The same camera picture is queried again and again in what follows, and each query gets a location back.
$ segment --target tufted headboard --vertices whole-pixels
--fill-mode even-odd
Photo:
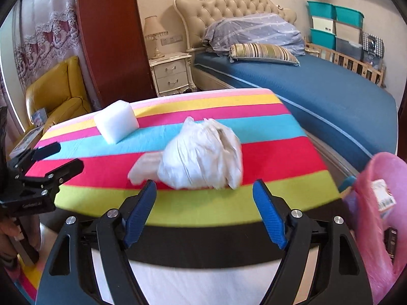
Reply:
[[[270,12],[291,24],[297,19],[295,11],[270,0],[174,0],[174,8],[184,23],[187,52],[201,50],[205,28],[222,18]]]

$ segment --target person's hand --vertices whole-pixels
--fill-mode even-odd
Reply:
[[[20,222],[27,234],[31,246],[39,250],[41,245],[41,232],[39,229],[39,216],[20,217]],[[13,220],[8,217],[0,219],[0,258],[10,275],[11,271],[17,268],[17,251],[11,244],[9,237],[17,237],[20,229]]]

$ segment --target pillowcase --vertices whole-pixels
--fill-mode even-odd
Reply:
[[[229,49],[230,62],[248,60],[300,66],[298,59],[287,49],[267,43],[237,43]]]

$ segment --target yellow armchair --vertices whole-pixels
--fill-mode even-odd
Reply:
[[[33,113],[45,108],[48,120],[44,133],[53,125],[91,112],[77,56],[54,66],[26,91],[26,106]]]

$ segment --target wall outlet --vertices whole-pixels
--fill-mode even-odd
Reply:
[[[174,35],[169,38],[162,38],[161,45],[165,46],[166,44],[176,43],[182,41],[182,34]]]

